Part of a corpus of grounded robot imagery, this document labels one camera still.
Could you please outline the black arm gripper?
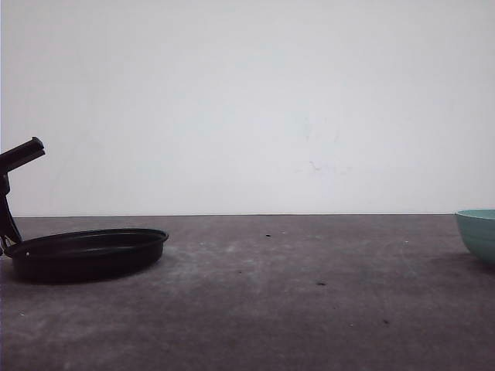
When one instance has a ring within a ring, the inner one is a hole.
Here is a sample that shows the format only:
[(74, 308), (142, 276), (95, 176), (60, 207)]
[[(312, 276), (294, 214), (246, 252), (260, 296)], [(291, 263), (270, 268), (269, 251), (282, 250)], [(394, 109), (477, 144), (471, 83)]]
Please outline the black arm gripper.
[[(37, 138), (1, 153), (1, 172), (15, 170), (45, 155), (44, 145)], [(22, 237), (9, 209), (7, 195), (10, 192), (9, 176), (1, 174), (1, 250), (6, 254), (11, 245), (21, 243)]]

